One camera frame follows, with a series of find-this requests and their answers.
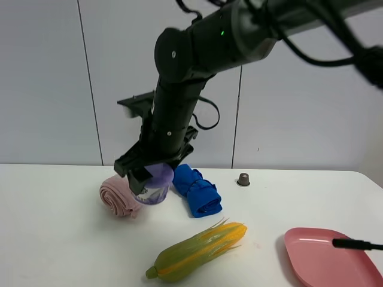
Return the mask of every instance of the pink towel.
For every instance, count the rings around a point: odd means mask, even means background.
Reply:
[[[137,217],[141,205],[135,201],[126,178],[119,175],[104,181],[100,187],[101,200],[119,217]]]

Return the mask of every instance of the purple lid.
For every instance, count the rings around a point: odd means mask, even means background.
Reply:
[[[166,163],[157,163],[151,166],[145,166],[146,170],[153,176],[145,184],[146,188],[167,187],[171,184],[174,177],[174,171]]]

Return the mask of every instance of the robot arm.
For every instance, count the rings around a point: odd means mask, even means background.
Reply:
[[[382,49],[364,49],[334,12],[351,16],[381,7],[383,0],[331,0],[331,6],[326,6],[329,0],[209,1],[220,9],[204,19],[197,17],[186,30],[166,28],[159,36],[154,53],[159,72],[156,91],[118,102],[142,117],[139,141],[114,165],[120,176],[128,177],[135,194],[151,178],[145,166],[165,162],[175,169],[193,152],[190,141],[197,130],[189,122],[209,79],[265,58],[279,39],[294,49],[287,37],[319,26],[319,18],[354,57],[326,62],[294,52],[314,65],[353,63],[372,84],[383,87]],[[191,12],[185,6],[183,10]]]

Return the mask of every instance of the corn cob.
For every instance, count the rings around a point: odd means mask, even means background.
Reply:
[[[165,282],[177,282],[198,267],[216,259],[232,247],[246,233],[244,224],[218,222],[205,231],[173,245],[158,255],[156,262],[146,271],[148,279],[160,278]]]

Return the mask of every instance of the white wall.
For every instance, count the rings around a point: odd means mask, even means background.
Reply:
[[[0,2],[0,162],[101,163],[76,0]]]
[[[382,13],[349,20],[365,44],[383,44]],[[325,28],[292,39],[316,58],[348,55]],[[314,67],[279,43],[243,67],[234,167],[358,170],[381,98],[354,68]]]
[[[205,0],[186,1],[204,15],[214,11]],[[194,16],[185,15],[175,1],[80,0],[90,77],[105,164],[124,154],[137,140],[141,119],[128,119],[116,101],[156,88],[158,73],[154,45],[166,27],[184,29]],[[195,152],[186,162],[200,167],[230,167],[232,163],[239,71],[224,72],[211,80],[202,95],[220,108],[221,122],[201,131],[192,142]],[[214,108],[199,103],[202,124],[215,123]]]

